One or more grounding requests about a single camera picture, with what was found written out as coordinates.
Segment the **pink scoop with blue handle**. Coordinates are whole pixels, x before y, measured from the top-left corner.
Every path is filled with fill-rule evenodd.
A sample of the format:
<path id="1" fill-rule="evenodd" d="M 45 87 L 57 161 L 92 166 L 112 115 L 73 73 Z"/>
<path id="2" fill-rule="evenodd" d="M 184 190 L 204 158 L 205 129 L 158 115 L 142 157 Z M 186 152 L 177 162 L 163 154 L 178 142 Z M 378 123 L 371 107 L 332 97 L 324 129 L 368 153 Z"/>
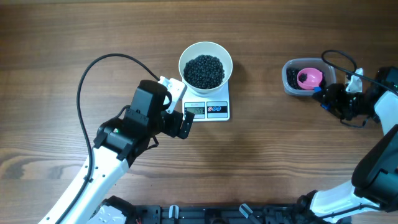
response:
<path id="1" fill-rule="evenodd" d="M 307 74 L 307 80 L 302 83 L 299 81 L 299 76 L 302 73 Z M 299 71 L 297 75 L 298 85 L 303 90 L 312 90 L 313 93 L 318 93 L 326 88 L 326 81 L 324 73 L 317 68 L 304 68 Z"/>

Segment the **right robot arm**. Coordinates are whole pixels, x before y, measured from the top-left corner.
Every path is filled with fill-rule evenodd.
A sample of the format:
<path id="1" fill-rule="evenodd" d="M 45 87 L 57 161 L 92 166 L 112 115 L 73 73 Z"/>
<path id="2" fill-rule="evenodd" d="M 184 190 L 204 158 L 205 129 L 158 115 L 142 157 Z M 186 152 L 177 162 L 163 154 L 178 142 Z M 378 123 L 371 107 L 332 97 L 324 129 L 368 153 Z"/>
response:
<path id="1" fill-rule="evenodd" d="M 363 212 L 397 210 L 397 68 L 382 67 L 364 93 L 343 84 L 316 90 L 314 100 L 346 124 L 358 115 L 381 123 L 383 138 L 361 159 L 351 180 L 302 196 L 296 223 L 343 223 Z"/>

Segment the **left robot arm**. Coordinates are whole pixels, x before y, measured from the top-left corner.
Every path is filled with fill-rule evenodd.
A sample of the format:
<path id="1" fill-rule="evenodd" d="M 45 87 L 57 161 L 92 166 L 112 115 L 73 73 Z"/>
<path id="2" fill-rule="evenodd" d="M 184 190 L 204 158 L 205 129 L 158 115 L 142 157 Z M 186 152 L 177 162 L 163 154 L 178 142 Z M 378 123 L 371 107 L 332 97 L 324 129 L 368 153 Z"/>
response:
<path id="1" fill-rule="evenodd" d="M 156 135 L 188 137 L 193 115 L 175 110 L 186 90 L 173 78 L 141 81 L 132 103 L 98 128 L 83 167 L 41 222 L 135 223 L 134 206 L 104 196 L 138 156 L 159 145 Z"/>

